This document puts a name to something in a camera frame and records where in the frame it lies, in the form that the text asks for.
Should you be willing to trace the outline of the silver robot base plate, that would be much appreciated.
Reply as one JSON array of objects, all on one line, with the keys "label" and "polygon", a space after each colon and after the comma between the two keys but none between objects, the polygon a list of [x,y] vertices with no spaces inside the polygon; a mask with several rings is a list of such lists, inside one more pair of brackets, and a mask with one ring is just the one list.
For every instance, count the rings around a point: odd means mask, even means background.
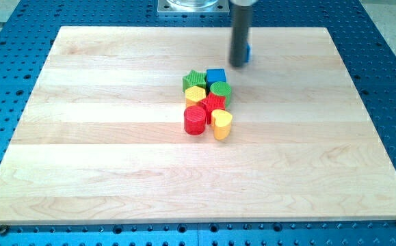
[{"label": "silver robot base plate", "polygon": [[228,0],[156,0],[159,15],[229,14]]}]

